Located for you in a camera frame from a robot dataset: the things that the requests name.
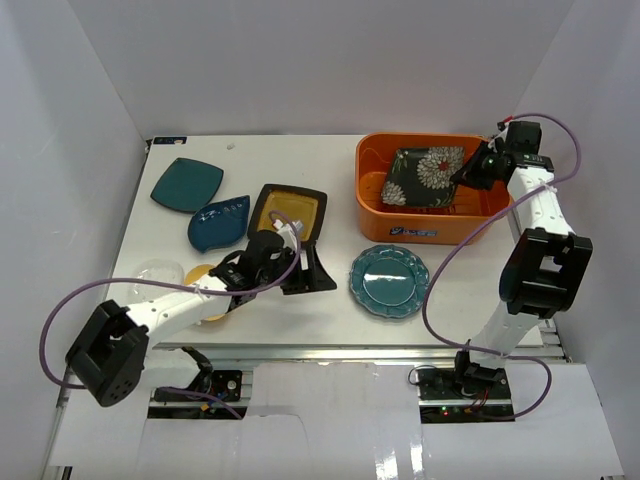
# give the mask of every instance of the floral pattern plate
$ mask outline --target floral pattern plate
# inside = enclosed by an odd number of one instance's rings
[[[382,203],[415,208],[448,207],[456,186],[449,180],[464,161],[464,147],[401,148],[382,188]]]
[[[406,248],[377,245],[355,259],[349,280],[351,293],[371,313],[404,318],[422,306],[429,270]]]

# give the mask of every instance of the wall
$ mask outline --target wall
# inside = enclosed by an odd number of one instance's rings
[[[490,132],[573,0],[70,0],[144,137]]]
[[[0,477],[39,478],[58,388],[40,329],[74,287],[109,274],[144,144],[65,0],[0,0]],[[100,292],[60,316],[57,374]]]
[[[558,327],[573,358],[587,363],[630,480],[640,478],[639,22],[638,1],[576,1],[518,106],[558,115],[582,142],[582,171],[559,195],[571,225],[595,250]],[[566,169],[570,143],[545,128],[546,154]]]

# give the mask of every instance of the black floral square plate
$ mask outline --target black floral square plate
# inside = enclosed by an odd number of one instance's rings
[[[382,203],[415,208],[448,207],[456,185],[449,178],[464,161],[464,147],[400,148],[382,188]]]

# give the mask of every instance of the yellow plate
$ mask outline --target yellow plate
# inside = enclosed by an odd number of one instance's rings
[[[204,263],[202,265],[198,265],[197,267],[192,268],[191,271],[187,273],[187,275],[184,277],[184,284],[191,285],[192,283],[198,281],[202,276],[209,273],[209,270],[211,270],[213,267],[215,267],[215,265],[209,265],[208,263]],[[206,322],[213,322],[215,320],[220,320],[222,317],[224,317],[224,314],[216,315],[215,317],[205,318],[204,320]]]

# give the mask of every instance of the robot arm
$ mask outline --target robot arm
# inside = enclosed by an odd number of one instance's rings
[[[192,348],[152,348],[202,319],[225,314],[256,297],[256,289],[291,272],[280,284],[285,295],[335,288],[302,270],[295,259],[296,238],[289,225],[274,223],[276,232],[252,235],[247,249],[228,255],[191,287],[233,292],[170,293],[125,307],[113,300],[99,305],[66,355],[67,365],[103,407],[126,398],[139,382],[147,387],[177,386],[207,391],[213,373],[208,360]],[[302,225],[297,222],[296,230]]]
[[[503,181],[517,201],[553,180],[553,164],[538,155],[538,123],[502,127],[502,133],[481,145],[452,181],[475,189],[490,189],[494,181]],[[469,341],[504,355],[512,353],[541,319],[571,306],[593,250],[591,240],[575,235],[566,222],[553,187],[519,205],[517,213],[523,233],[500,277],[501,301]],[[462,384],[490,386],[504,376],[504,365],[504,357],[463,350],[456,357],[456,374]]]

